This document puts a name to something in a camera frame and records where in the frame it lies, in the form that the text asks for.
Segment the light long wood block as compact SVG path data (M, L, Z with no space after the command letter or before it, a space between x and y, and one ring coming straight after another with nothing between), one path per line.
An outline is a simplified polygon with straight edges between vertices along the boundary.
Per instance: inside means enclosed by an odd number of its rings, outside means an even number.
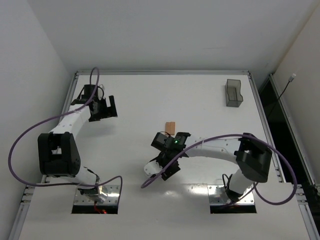
M167 135L171 135L172 134L171 133L171 122L170 121L165 123L165 132L166 132Z
M174 121L170 122L170 134L175 135L176 132L176 123Z

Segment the dark transparent plastic bin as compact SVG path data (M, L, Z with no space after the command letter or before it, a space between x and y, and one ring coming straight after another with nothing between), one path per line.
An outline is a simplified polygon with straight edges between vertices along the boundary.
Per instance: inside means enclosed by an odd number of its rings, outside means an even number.
M227 79L225 101L227 107L238 108L242 104L243 96L241 95L241 81L239 79Z

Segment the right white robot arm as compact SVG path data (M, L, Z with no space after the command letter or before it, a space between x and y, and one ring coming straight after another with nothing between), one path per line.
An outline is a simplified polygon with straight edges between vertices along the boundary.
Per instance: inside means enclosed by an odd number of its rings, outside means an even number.
M174 136L158 132L151 146L160 151L144 167L144 172L151 178L161 174L166 181L180 171L179 163L174 159L179 156L206 157L236 164L237 171L229 176L224 187L231 201L238 200L252 184L268 181L272 152L250 133L244 133L242 137L205 141L189 132L177 132Z

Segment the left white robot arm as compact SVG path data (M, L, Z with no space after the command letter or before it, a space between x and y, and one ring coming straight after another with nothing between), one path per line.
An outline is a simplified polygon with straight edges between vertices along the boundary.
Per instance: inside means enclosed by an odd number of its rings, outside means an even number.
M86 122L117 117L115 98L110 95L106 99L102 87L86 84L71 102L69 112L49 133L38 136L40 172L75 183L81 195L102 202L107 189L99 185L99 176L81 163L76 137Z

